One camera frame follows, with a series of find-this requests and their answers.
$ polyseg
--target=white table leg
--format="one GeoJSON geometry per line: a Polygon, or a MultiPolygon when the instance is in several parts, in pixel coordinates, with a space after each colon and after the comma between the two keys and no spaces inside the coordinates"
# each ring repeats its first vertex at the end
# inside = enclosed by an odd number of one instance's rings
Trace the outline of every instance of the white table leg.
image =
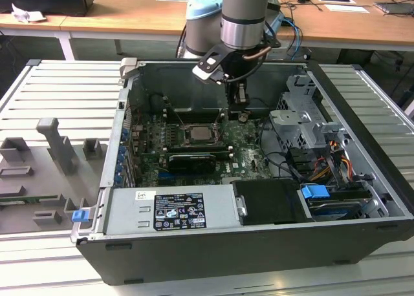
{"type": "Polygon", "coordinates": [[[119,39],[114,39],[116,54],[122,55],[122,45],[119,39]]]}
{"type": "Polygon", "coordinates": [[[62,48],[65,59],[66,60],[77,60],[78,57],[72,46],[71,35],[67,32],[62,32],[60,34],[56,34],[56,37],[59,39],[59,43],[62,48]]]}

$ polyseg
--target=robotic arm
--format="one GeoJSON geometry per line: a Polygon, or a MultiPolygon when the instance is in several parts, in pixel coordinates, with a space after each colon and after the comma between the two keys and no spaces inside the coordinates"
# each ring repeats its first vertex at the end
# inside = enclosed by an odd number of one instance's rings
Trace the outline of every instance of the robotic arm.
{"type": "MultiPolygon", "coordinates": [[[[193,73],[201,81],[224,84],[232,111],[249,104],[246,79],[272,49],[265,33],[268,1],[193,0],[188,5],[184,57],[200,58],[193,73]]],[[[277,0],[271,1],[279,8],[277,0]]]]}

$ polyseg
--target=floor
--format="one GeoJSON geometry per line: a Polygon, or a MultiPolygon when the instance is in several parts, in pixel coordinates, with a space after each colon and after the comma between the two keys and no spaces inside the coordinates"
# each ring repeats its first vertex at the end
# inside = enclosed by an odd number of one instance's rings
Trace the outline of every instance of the floor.
{"type": "MultiPolygon", "coordinates": [[[[63,59],[60,44],[57,39],[47,37],[11,37],[3,38],[0,48],[0,95],[12,84],[25,63],[29,59],[63,59]]],[[[122,41],[123,55],[115,53],[114,42],[103,39],[75,39],[74,48],[80,60],[121,60],[123,57],[139,57],[141,59],[171,59],[174,58],[175,42],[162,41],[122,41]]],[[[339,49],[312,48],[312,59],[320,63],[336,63],[339,49]]],[[[401,53],[404,62],[396,71],[395,54],[390,52],[375,52],[364,69],[388,94],[393,92],[396,84],[414,64],[414,53],[401,53]]],[[[366,52],[354,51],[347,58],[347,63],[359,63],[366,52]]],[[[397,100],[405,90],[414,84],[414,69],[408,73],[393,95],[397,100]]]]}

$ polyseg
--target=blue latch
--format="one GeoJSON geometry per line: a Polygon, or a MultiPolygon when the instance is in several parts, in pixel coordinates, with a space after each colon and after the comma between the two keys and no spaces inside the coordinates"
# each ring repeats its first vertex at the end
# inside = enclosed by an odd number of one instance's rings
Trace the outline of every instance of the blue latch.
{"type": "Polygon", "coordinates": [[[306,185],[302,188],[305,198],[329,198],[330,194],[324,185],[306,185]]]}
{"type": "Polygon", "coordinates": [[[89,222],[89,210],[76,210],[72,214],[72,222],[86,223],[89,222]]]}

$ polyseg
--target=warning label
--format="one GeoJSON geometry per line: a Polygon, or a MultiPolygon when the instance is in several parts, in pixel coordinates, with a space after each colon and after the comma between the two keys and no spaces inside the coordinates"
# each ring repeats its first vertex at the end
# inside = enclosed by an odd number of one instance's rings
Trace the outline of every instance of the warning label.
{"type": "Polygon", "coordinates": [[[202,193],[155,195],[154,229],[206,228],[206,213],[202,193]]]}

